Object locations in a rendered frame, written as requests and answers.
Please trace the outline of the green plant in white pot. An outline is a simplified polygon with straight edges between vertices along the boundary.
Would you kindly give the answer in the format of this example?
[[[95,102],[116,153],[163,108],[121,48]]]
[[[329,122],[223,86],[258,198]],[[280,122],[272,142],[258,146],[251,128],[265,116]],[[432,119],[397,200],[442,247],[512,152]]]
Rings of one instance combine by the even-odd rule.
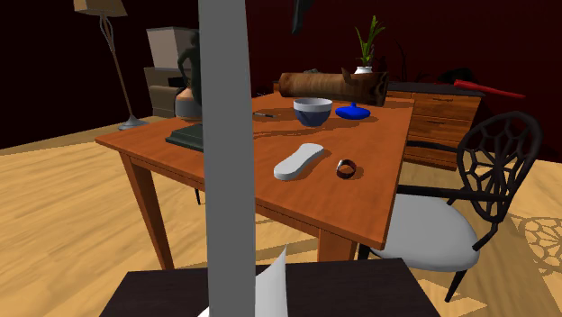
[[[355,73],[356,74],[366,74],[372,72],[372,64],[374,58],[374,40],[375,37],[385,29],[385,26],[382,22],[378,21],[376,16],[372,16],[372,20],[369,26],[368,35],[366,38],[361,36],[361,33],[358,28],[355,28],[360,50],[361,56],[358,60],[361,62],[361,65],[357,67]]]

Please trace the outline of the brown wooden log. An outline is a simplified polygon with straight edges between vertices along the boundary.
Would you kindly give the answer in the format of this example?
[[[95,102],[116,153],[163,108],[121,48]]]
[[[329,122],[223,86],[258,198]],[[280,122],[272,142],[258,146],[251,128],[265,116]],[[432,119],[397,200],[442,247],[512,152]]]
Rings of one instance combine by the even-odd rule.
[[[339,74],[283,73],[278,84],[283,97],[318,97],[383,106],[389,73],[351,74],[345,68]]]

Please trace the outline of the blue bowl with white inside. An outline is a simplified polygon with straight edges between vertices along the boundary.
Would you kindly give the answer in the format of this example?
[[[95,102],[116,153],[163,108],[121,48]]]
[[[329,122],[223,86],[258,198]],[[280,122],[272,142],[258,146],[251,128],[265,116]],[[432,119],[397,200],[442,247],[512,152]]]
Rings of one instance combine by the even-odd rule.
[[[331,114],[332,100],[325,98],[299,98],[294,100],[295,115],[308,127],[321,126]]]

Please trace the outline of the flat blue vase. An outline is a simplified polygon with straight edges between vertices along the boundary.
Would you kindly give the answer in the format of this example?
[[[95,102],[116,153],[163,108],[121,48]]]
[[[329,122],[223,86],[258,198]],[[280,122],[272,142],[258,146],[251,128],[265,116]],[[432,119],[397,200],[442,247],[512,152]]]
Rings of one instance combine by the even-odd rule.
[[[368,109],[358,107],[356,103],[351,103],[349,106],[338,107],[335,113],[340,118],[347,120],[362,120],[371,114]]]

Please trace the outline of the dark figure statue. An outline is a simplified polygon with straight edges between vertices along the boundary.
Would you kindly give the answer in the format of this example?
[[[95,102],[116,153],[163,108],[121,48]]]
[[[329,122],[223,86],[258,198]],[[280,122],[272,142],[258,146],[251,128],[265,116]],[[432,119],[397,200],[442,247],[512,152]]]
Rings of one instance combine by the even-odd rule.
[[[177,64],[186,85],[176,96],[176,116],[185,121],[202,120],[202,81],[200,60],[200,34],[195,31],[191,38],[191,48],[185,49],[179,56]],[[183,69],[184,62],[189,59],[191,77],[188,78]]]

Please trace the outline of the grey box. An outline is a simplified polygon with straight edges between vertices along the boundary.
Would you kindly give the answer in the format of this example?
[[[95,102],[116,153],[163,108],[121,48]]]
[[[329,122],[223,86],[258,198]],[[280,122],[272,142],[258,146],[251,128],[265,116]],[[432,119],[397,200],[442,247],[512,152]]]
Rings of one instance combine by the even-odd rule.
[[[179,56],[192,47],[195,33],[197,29],[174,26],[147,29],[154,67],[179,70]]]

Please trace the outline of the white remote control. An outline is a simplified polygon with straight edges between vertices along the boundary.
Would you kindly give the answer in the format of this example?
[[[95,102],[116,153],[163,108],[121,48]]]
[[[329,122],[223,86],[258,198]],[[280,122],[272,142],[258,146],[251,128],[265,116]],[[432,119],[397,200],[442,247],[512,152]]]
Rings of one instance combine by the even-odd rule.
[[[324,147],[322,145],[303,143],[293,154],[274,167],[274,177],[283,181],[298,177],[310,162],[321,156],[323,151]]]

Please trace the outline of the wooden chest of drawers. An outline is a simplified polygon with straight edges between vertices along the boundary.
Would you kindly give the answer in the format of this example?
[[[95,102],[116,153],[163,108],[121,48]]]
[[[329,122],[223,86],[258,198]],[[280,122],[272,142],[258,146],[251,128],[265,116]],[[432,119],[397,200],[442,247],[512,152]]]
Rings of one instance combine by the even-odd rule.
[[[391,82],[386,95],[414,101],[408,140],[456,148],[470,130],[484,94],[446,84]]]

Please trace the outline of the wooden table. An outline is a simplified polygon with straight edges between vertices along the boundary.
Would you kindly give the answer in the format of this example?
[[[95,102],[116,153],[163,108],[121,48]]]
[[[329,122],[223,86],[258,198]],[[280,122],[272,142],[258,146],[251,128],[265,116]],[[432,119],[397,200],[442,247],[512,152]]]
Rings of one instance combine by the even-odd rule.
[[[320,261],[351,260],[359,243],[383,248],[413,100],[390,98],[367,119],[332,115],[316,128],[298,122],[293,102],[278,93],[252,101],[254,111],[276,116],[258,117],[253,123],[256,212],[318,238]],[[174,263],[152,175],[204,190],[203,153],[165,140],[184,127],[186,122],[170,118],[95,140],[120,154],[164,269]],[[276,179],[274,167],[303,143],[322,145],[324,151],[298,177]]]

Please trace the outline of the floor lamp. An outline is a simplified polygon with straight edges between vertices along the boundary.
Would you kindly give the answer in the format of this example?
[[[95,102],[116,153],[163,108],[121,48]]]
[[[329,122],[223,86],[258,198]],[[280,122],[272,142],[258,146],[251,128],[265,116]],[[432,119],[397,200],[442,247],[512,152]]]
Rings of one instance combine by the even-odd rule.
[[[74,9],[81,14],[87,14],[99,17],[99,26],[104,38],[112,52],[114,65],[120,80],[125,103],[127,105],[129,119],[122,123],[118,129],[120,131],[129,130],[148,124],[148,122],[139,120],[132,112],[131,103],[127,94],[126,86],[123,81],[122,71],[116,56],[114,45],[114,31],[110,17],[124,17],[127,15],[122,0],[73,0]]]

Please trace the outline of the long red object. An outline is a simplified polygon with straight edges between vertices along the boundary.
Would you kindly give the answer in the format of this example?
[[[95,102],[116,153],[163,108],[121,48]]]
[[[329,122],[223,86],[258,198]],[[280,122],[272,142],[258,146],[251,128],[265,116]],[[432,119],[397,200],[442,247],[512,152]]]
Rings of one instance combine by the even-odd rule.
[[[496,89],[496,88],[491,88],[491,87],[488,87],[488,86],[481,86],[479,84],[475,84],[475,83],[460,80],[460,79],[455,80],[454,86],[459,87],[459,88],[463,88],[463,89],[476,90],[476,91],[481,91],[481,92],[484,92],[484,93],[509,96],[509,97],[518,98],[518,99],[525,98],[525,95],[507,92],[507,91],[499,90],[499,89]]]

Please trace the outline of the black chair with white seat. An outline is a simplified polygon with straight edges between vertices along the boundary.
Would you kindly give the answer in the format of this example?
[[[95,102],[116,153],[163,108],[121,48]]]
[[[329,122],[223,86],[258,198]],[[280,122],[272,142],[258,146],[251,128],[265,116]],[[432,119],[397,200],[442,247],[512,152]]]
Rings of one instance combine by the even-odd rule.
[[[410,147],[454,153],[463,185],[398,186],[385,247],[360,245],[358,258],[401,258],[408,267],[451,272],[446,297],[452,298],[481,248],[497,233],[542,141],[539,122],[520,111],[480,122],[456,147],[408,141]]]

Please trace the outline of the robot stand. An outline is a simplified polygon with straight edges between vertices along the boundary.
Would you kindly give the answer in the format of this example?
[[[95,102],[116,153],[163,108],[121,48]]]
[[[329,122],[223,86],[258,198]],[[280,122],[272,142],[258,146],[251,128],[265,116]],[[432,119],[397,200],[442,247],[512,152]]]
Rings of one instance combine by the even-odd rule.
[[[289,317],[440,317],[399,258],[286,265]],[[207,269],[132,271],[100,317],[197,317]]]

